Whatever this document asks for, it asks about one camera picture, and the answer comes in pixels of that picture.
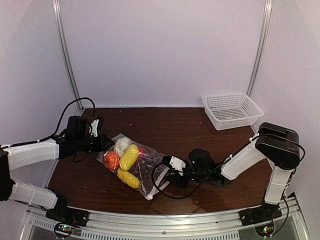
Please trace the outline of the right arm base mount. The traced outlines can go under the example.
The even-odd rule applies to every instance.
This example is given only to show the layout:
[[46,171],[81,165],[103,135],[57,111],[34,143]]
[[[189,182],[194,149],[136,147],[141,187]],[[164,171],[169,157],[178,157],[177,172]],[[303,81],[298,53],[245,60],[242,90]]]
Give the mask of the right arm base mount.
[[256,225],[272,221],[283,215],[279,206],[265,207],[262,205],[241,210],[238,214],[242,226]]

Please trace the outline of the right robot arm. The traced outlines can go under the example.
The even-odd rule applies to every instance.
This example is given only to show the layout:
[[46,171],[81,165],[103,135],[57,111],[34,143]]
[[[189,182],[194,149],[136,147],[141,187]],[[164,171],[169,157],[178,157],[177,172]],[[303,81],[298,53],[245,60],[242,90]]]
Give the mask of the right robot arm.
[[192,150],[188,155],[189,160],[167,155],[162,163],[173,171],[166,180],[176,186],[185,187],[189,181],[194,181],[223,187],[258,162],[270,160],[274,167],[263,205],[256,210],[258,219],[266,221],[276,212],[275,206],[279,204],[289,179],[305,154],[296,131],[264,122],[243,148],[220,164],[216,164],[209,152],[201,148]]

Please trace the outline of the purple fake grapes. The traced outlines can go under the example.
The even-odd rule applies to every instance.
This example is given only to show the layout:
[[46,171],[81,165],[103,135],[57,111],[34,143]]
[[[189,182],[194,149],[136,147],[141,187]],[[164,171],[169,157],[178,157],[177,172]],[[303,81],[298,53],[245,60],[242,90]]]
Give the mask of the purple fake grapes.
[[137,177],[144,187],[153,186],[151,173],[160,161],[160,157],[141,157],[137,160]]

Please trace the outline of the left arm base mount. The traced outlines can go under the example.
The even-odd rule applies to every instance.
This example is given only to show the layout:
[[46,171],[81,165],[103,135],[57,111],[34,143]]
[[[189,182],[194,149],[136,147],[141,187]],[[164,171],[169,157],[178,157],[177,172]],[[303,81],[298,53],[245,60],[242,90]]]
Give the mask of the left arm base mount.
[[89,217],[89,212],[77,208],[68,207],[65,204],[55,206],[53,209],[42,207],[46,212],[45,216],[48,219],[62,222],[73,227],[86,227]]

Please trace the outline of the orange fake fruit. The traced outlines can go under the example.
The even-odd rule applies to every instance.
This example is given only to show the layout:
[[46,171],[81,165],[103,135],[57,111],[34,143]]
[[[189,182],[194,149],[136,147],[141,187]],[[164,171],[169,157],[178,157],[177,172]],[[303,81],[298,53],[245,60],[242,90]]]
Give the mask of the orange fake fruit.
[[120,157],[115,151],[108,151],[104,156],[104,165],[109,170],[116,170],[120,167]]

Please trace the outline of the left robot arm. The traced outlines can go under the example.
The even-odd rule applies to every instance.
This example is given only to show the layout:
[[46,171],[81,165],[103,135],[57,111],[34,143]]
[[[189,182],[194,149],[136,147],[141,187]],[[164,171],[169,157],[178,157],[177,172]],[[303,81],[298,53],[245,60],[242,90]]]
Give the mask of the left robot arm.
[[104,119],[93,122],[82,116],[71,116],[61,134],[42,140],[6,145],[0,149],[0,199],[18,201],[51,210],[61,222],[72,218],[66,200],[47,188],[24,183],[11,177],[21,167],[51,160],[61,160],[77,153],[99,153],[114,145],[114,141],[99,131]]

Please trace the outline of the clear zip top bag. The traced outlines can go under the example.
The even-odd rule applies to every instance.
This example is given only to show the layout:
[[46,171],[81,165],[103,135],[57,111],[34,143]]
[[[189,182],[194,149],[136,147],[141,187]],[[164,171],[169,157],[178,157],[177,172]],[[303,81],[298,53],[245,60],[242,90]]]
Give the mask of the clear zip top bag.
[[[117,136],[115,136],[112,140],[114,141],[114,145],[116,143],[116,141],[120,138],[123,138],[123,137],[127,137],[123,134],[118,134]],[[138,159],[140,158],[155,158],[155,157],[160,157],[160,162],[162,162],[162,159],[163,157],[165,156],[164,154],[162,153],[159,153],[158,151],[156,151],[155,149],[151,148],[151,147],[148,147],[148,146],[145,146],[141,143],[138,143],[136,141],[132,141],[132,144],[135,144],[137,145],[138,148],[144,148],[145,149],[145,155],[142,156],[142,157],[139,157],[137,158],[137,160],[135,161],[134,165],[129,169],[127,170],[129,173],[133,174],[135,177],[137,177],[137,161]],[[106,151],[103,151],[103,152],[100,152],[98,154],[98,157],[97,157],[97,161],[99,161],[101,164],[104,165],[105,167],[105,164],[104,164],[104,157],[106,155],[107,152],[110,152],[110,151],[114,151],[114,146],[110,147],[108,150]],[[118,169],[121,169],[120,167],[120,161],[119,161],[119,168],[115,169],[115,170],[110,170],[108,169],[110,172],[112,172],[113,174],[115,174],[117,177],[117,172],[118,172]],[[168,185],[169,185],[169,182],[167,180],[165,180],[165,177],[167,177],[168,175],[168,171],[169,171],[169,168],[165,165],[160,165],[160,166],[155,166],[154,169],[152,170],[151,172],[151,180],[152,180],[152,186],[143,186],[143,184],[141,183],[140,181],[140,188],[133,188],[134,190],[137,190],[139,191],[145,199],[147,199],[148,201],[152,200],[155,196],[155,194],[157,194],[160,190],[164,190]]]

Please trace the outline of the yellow fake banana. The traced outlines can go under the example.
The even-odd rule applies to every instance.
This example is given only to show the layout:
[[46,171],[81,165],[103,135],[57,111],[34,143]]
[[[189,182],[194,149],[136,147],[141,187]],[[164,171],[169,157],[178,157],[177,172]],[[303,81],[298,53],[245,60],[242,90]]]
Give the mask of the yellow fake banana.
[[130,172],[124,171],[119,168],[117,170],[117,176],[123,183],[125,183],[129,187],[131,187],[133,189],[140,188],[141,183],[140,183],[139,179],[137,177],[135,177],[133,174],[131,174]]

